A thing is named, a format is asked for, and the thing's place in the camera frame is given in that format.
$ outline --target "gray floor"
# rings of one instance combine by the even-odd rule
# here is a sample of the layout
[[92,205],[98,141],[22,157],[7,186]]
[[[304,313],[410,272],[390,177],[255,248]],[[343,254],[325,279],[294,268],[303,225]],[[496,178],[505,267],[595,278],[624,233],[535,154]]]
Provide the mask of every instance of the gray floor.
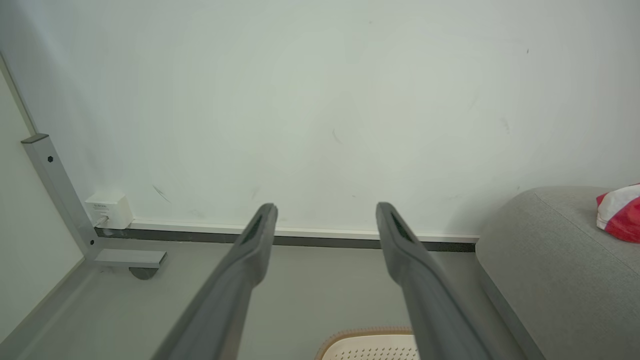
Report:
[[[148,281],[123,269],[90,269],[21,359],[149,359],[230,248],[139,240],[112,245],[169,255]],[[475,254],[432,254],[505,358],[523,359],[480,288]],[[336,332],[382,325],[409,325],[409,320],[380,250],[274,246],[267,276],[252,295],[239,359],[311,360]]]

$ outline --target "metal bracket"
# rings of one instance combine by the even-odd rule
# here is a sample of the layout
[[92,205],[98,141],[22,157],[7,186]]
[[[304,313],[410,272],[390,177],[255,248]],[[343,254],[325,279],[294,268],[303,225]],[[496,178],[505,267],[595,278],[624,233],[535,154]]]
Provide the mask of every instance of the metal bracket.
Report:
[[129,267],[137,278],[150,279],[166,258],[166,251],[105,249],[106,242],[95,233],[51,137],[36,134],[21,142],[84,257],[99,265]]

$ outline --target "gray sofa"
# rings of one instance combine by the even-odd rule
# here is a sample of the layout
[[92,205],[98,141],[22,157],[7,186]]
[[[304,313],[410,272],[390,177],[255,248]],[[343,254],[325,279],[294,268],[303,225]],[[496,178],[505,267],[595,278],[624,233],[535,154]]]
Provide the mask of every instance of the gray sofa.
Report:
[[596,227],[609,190],[529,190],[478,241],[484,290],[530,360],[640,359],[640,245]]

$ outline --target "gray fabric upholstery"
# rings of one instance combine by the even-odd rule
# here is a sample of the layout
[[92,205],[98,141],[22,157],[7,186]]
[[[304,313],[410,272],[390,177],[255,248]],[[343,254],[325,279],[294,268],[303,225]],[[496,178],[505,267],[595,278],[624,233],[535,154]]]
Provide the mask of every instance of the gray fabric upholstery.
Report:
[[527,360],[545,360],[545,357],[540,352],[535,341],[531,338],[531,335],[529,335],[524,328],[524,325],[522,325],[522,322],[520,322],[516,313],[513,312],[507,300],[502,296],[489,275],[487,275],[482,268],[480,268],[480,281],[484,291],[495,305],[502,319],[504,319],[513,337],[520,345],[520,348],[523,349],[522,352],[526,354]]
[[596,227],[596,197],[607,191],[564,186],[522,193],[476,246],[504,297],[494,304],[511,308],[548,360],[640,359],[640,245]]

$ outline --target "gray baseboard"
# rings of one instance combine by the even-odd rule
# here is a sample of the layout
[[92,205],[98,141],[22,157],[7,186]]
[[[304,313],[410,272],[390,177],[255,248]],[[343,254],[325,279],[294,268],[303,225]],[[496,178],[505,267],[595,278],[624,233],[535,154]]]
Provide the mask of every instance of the gray baseboard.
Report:
[[[187,231],[162,231],[162,230],[140,230],[123,229],[113,230],[95,228],[96,233],[101,238],[116,239],[138,239],[138,240],[161,240],[161,241],[198,241],[210,243],[233,243],[238,235],[236,234],[213,234],[213,233],[191,233]],[[475,252],[475,243],[454,243],[454,242],[422,242],[428,251],[447,252]],[[379,240],[363,239],[333,239],[333,238],[303,238],[297,236],[275,236],[273,245],[288,246],[313,246],[313,247],[344,247],[351,249],[380,249]]]

